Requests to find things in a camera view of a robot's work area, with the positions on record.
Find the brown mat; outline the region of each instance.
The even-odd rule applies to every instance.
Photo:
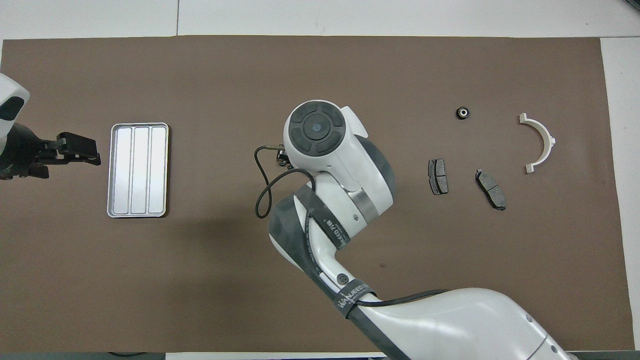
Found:
[[[253,215],[253,150],[280,143],[309,99],[351,106],[396,172],[394,206],[338,255],[381,298],[490,288],[564,348],[633,348],[598,39],[10,40],[2,71],[31,92],[21,124],[95,138],[104,164],[0,184],[0,352],[376,351]],[[527,175],[542,140],[521,112],[557,139]],[[109,218],[111,126],[158,121],[172,129],[168,216]],[[430,158],[445,159],[448,195],[431,194]]]

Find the white c-shaped bracket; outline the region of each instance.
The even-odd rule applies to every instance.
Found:
[[[540,165],[549,157],[551,148],[556,144],[556,139],[551,136],[549,130],[547,130],[547,128],[543,124],[540,124],[540,122],[533,119],[527,119],[527,113],[520,114],[520,123],[533,126],[536,130],[538,130],[538,132],[542,136],[542,140],[545,142],[545,147],[542,151],[542,155],[540,155],[540,158],[535,163],[525,165],[528,174],[530,172],[533,172],[533,167]]]

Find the silver rectangular tray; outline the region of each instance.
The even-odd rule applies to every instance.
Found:
[[[161,217],[166,211],[169,126],[164,122],[111,128],[107,214]]]

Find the round button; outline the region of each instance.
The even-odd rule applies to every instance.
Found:
[[[320,140],[331,130],[331,121],[324,113],[313,113],[305,119],[302,129],[311,140]]]

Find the cable strap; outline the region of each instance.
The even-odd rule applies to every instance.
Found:
[[[294,193],[309,215],[317,222],[336,249],[345,247],[351,238],[327,205],[307,185]]]
[[[368,293],[373,293],[369,285],[360,279],[353,279],[335,294],[333,305],[344,318],[347,318],[351,309],[356,306],[356,302]]]

